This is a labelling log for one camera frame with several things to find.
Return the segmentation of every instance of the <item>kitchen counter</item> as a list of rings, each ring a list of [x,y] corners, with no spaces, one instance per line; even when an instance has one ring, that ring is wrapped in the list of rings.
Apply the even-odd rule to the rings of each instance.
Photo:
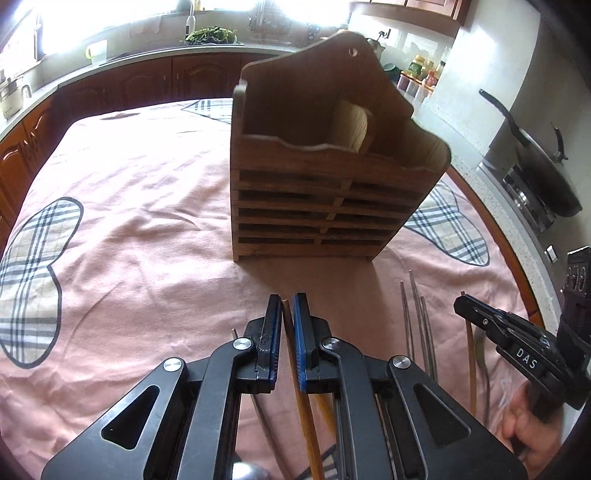
[[[102,65],[88,65],[70,72],[63,77],[48,83],[39,90],[33,92],[30,99],[25,98],[22,109],[10,117],[8,120],[0,116],[0,141],[6,137],[10,130],[16,126],[31,110],[39,105],[47,97],[55,93],[59,88],[69,85],[70,83],[82,80],[90,75],[105,72],[110,69],[122,67],[144,60],[159,59],[162,57],[172,57],[179,55],[188,55],[196,53],[262,53],[262,54],[284,54],[292,53],[298,49],[290,46],[282,45],[261,45],[261,44],[245,44],[245,45],[209,45],[197,47],[177,47],[164,48],[162,50],[153,50],[144,53],[132,54],[129,56],[108,60]]]
[[[442,138],[452,151],[452,166],[478,195],[515,252],[530,282],[547,330],[556,333],[560,321],[560,303],[540,248],[530,237],[509,200],[499,187],[479,168],[482,155],[450,125],[424,104],[404,94],[414,107],[413,120],[425,130]]]

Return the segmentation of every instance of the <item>cabinet door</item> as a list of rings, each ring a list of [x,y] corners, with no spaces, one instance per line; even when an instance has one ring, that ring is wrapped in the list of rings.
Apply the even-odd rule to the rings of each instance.
[[[406,6],[457,18],[456,7],[459,7],[461,3],[462,0],[407,0]]]
[[[173,57],[174,99],[231,97],[241,63],[242,55],[237,53]]]
[[[91,75],[64,87],[60,96],[67,108],[70,122],[114,111],[111,70]]]
[[[18,124],[0,143],[0,190],[15,216],[36,172],[25,129]]]
[[[22,121],[38,168],[41,168],[56,149],[66,130],[68,120],[61,102],[50,96],[36,106]]]
[[[8,237],[10,236],[13,226],[14,224],[8,223],[4,215],[0,213],[0,258],[2,258],[2,254],[8,243]]]
[[[126,110],[173,101],[172,59],[141,61],[114,70],[115,108]]]

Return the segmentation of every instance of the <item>plaid butterfly pattern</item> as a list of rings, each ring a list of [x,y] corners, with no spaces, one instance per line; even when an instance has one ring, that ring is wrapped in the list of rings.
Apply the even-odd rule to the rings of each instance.
[[[21,368],[42,363],[57,340],[61,287],[51,265],[82,213],[82,204],[69,197],[50,203],[21,227],[0,262],[0,345]]]
[[[231,98],[212,98],[197,100],[189,106],[181,108],[187,112],[218,120],[225,124],[232,123],[232,102]]]
[[[486,241],[460,211],[456,195],[442,181],[435,185],[404,226],[460,262],[478,267],[489,264]]]

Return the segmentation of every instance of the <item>metal skewer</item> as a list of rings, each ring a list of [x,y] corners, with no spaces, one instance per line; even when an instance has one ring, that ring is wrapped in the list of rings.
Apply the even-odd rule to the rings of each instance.
[[[404,282],[400,281],[400,293],[402,295],[402,311],[404,312],[404,330],[406,331],[407,355],[414,362],[414,339],[413,326],[410,323],[410,312],[408,311],[408,300],[404,290]]]
[[[435,357],[435,345],[433,344],[433,334],[431,333],[431,322],[429,321],[429,313],[427,313],[427,303],[425,297],[421,296],[421,306],[423,307],[423,320],[427,327],[427,347],[431,356],[431,376],[437,382],[437,360]]]
[[[423,352],[423,362],[425,365],[425,371],[429,377],[433,378],[433,373],[431,371],[431,356],[429,355],[428,347],[427,347],[427,340],[426,340],[426,327],[424,324],[423,319],[423,309],[421,308],[421,299],[418,295],[417,283],[414,280],[414,274],[412,270],[408,271],[408,275],[410,276],[410,284],[413,289],[413,298],[414,298],[414,306],[417,309],[417,317],[418,317],[418,331],[421,336],[421,350]]]

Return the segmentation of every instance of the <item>metal rivet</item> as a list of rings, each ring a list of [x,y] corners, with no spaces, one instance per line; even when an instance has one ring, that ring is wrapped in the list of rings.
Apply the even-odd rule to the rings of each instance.
[[[401,370],[405,370],[410,367],[411,363],[412,362],[410,361],[410,358],[404,355],[396,355],[392,358],[392,364]]]
[[[237,338],[232,344],[236,350],[248,350],[252,346],[250,338]]]
[[[325,338],[322,340],[322,346],[327,350],[337,350],[340,348],[340,340],[338,338]]]
[[[169,358],[164,361],[164,369],[167,372],[176,372],[183,366],[183,361],[180,358]]]

